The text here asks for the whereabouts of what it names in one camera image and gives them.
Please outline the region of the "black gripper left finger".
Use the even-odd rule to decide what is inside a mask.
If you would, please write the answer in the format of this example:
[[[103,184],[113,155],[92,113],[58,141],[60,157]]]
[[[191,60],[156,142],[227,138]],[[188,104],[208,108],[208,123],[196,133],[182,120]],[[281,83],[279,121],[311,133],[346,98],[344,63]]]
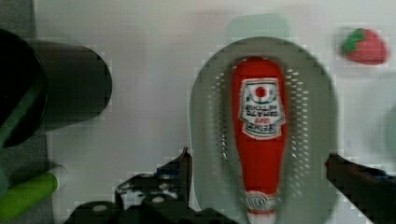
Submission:
[[[155,172],[118,185],[113,202],[78,206],[64,224],[237,224],[212,208],[189,207],[191,177],[192,157],[184,148]]]

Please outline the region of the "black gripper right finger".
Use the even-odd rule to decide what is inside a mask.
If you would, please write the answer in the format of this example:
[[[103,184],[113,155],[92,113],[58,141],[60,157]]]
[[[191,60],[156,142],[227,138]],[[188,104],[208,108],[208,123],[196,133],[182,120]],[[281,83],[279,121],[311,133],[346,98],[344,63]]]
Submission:
[[[348,161],[331,153],[325,161],[327,179],[374,224],[395,224],[394,175]]]

